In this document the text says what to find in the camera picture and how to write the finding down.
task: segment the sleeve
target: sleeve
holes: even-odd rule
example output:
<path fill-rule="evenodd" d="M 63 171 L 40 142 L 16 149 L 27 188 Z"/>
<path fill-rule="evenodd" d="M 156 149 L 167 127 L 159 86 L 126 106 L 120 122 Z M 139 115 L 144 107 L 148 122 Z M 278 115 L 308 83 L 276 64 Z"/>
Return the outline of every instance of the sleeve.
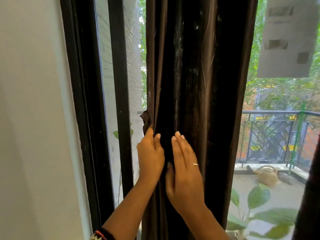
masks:
<path fill-rule="evenodd" d="M 104 228 L 95 231 L 90 240 L 115 240 L 114 236 Z"/>

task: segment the shiny curtain fabric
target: shiny curtain fabric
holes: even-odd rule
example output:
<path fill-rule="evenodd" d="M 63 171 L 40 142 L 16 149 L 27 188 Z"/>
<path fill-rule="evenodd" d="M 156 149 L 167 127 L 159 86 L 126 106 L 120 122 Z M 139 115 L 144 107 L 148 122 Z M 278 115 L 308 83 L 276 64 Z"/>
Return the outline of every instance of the shiny curtain fabric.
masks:
<path fill-rule="evenodd" d="M 320 227 L 320 137 L 315 149 L 309 178 L 304 194 L 292 239 L 319 239 Z"/>
<path fill-rule="evenodd" d="M 198 158 L 206 204 L 223 227 L 257 5 L 232 2 L 146 0 L 147 110 L 141 115 L 144 133 L 151 125 L 161 133 L 166 163 L 173 162 L 174 132 L 185 135 Z M 145 210 L 142 239 L 193 239 L 166 196 L 165 173 L 166 167 Z"/>

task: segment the hand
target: hand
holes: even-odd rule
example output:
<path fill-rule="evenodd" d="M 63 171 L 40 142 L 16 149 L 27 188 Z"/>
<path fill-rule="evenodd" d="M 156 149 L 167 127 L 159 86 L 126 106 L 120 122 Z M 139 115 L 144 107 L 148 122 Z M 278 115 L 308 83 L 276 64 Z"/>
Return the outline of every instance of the hand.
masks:
<path fill-rule="evenodd" d="M 168 163 L 167 196 L 176 211 L 187 222 L 206 208 L 202 176 L 197 157 L 184 136 L 177 131 L 171 139 L 174 166 Z"/>
<path fill-rule="evenodd" d="M 137 144 L 139 158 L 139 180 L 156 184 L 165 164 L 165 153 L 160 144 L 160 134 L 153 138 L 150 127 L 141 142 Z"/>

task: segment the metal railing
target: metal railing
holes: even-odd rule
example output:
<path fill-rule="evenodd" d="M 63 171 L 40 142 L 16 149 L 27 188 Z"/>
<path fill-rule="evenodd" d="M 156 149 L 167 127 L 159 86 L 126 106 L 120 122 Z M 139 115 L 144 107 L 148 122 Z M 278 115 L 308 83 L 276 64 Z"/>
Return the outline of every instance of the metal railing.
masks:
<path fill-rule="evenodd" d="M 264 163 L 310 169 L 320 133 L 320 113 L 242 111 L 237 163 Z"/>

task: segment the beige wall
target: beige wall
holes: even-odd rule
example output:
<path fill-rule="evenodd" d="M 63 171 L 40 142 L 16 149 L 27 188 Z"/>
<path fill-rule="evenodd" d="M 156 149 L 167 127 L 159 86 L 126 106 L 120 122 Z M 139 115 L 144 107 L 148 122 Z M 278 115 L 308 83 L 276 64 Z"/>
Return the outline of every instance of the beige wall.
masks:
<path fill-rule="evenodd" d="M 88 239 L 59 0 L 0 4 L 0 238 Z"/>

